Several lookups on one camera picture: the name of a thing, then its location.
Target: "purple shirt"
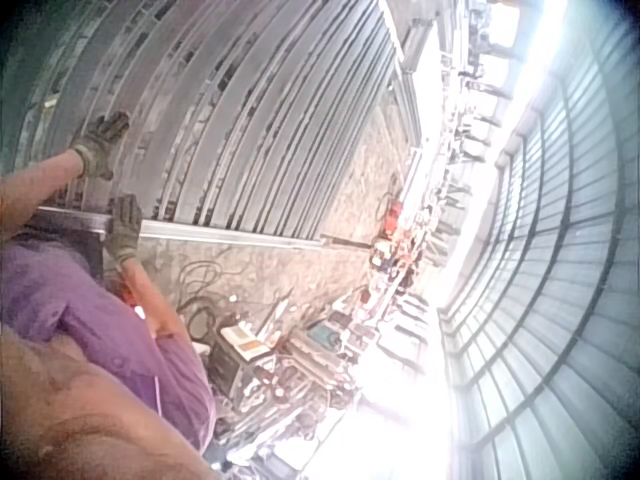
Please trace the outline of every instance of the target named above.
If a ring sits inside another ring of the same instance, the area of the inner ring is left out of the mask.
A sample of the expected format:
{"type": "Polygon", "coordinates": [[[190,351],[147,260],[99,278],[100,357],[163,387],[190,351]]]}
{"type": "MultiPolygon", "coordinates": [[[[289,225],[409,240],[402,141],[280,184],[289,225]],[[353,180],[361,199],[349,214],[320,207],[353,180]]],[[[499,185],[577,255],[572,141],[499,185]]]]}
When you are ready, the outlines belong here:
{"type": "Polygon", "coordinates": [[[20,337],[64,333],[202,451],[215,407],[202,362],[183,339],[154,340],[144,320],[89,275],[84,258],[57,242],[12,242],[1,252],[2,322],[20,337]]]}

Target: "worker in purple shirt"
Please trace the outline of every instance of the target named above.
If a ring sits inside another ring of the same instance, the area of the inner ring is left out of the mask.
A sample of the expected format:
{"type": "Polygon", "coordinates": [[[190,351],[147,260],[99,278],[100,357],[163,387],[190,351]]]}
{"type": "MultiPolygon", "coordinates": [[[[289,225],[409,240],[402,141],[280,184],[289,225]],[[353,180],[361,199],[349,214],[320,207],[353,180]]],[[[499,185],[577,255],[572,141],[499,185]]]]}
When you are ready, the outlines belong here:
{"type": "Polygon", "coordinates": [[[100,118],[65,152],[0,183],[0,453],[12,478],[214,478],[198,454],[212,436],[212,392],[183,322],[136,258],[135,197],[117,199],[104,246],[145,320],[62,236],[23,229],[71,180],[110,179],[128,127],[124,113],[100,118]]]}

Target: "metal panel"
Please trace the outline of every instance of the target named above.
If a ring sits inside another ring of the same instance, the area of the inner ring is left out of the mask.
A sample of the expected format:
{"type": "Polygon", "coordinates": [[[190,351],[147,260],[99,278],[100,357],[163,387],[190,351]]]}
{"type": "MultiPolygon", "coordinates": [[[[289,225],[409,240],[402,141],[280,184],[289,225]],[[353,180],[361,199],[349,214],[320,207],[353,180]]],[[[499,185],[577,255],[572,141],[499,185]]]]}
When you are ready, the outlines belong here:
{"type": "Polygon", "coordinates": [[[580,33],[524,132],[522,202],[507,195],[514,239],[458,300],[473,313],[443,323],[467,477],[610,478],[640,446],[638,37],[594,2],[567,15],[580,33]]]}
{"type": "Polygon", "coordinates": [[[104,213],[122,190],[153,220],[317,236],[393,72],[377,2],[48,3],[64,7],[51,26],[15,42],[35,60],[10,49],[3,103],[22,103],[3,111],[3,172],[123,109],[114,181],[72,182],[52,205],[104,213]]]}

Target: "glove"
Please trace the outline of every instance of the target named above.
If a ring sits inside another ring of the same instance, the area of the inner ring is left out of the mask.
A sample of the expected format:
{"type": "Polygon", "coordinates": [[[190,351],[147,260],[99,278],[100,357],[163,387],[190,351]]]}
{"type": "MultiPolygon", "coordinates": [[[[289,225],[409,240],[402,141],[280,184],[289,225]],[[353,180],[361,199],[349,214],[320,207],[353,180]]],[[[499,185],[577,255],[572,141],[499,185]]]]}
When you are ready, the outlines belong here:
{"type": "Polygon", "coordinates": [[[80,178],[113,178],[109,155],[128,129],[129,115],[124,112],[113,113],[107,120],[103,115],[87,126],[87,132],[69,147],[82,158],[84,168],[80,178]]]}
{"type": "Polygon", "coordinates": [[[124,195],[116,199],[113,226],[111,233],[107,234],[104,247],[118,265],[136,256],[141,226],[142,210],[136,196],[124,195]]]}

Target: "forearm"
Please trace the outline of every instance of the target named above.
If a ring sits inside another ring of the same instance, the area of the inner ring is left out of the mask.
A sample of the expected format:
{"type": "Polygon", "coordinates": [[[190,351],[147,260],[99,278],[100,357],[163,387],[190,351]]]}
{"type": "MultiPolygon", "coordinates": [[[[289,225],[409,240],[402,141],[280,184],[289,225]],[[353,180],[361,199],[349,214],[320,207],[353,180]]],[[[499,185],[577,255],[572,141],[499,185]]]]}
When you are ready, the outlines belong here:
{"type": "Polygon", "coordinates": [[[182,319],[149,278],[140,262],[135,258],[129,258],[122,262],[120,267],[133,297],[145,312],[152,335],[160,337],[174,334],[190,344],[189,332],[182,319]]]}
{"type": "Polygon", "coordinates": [[[0,232],[6,240],[29,221],[38,206],[82,175],[82,159],[73,150],[14,173],[0,183],[0,232]]]}

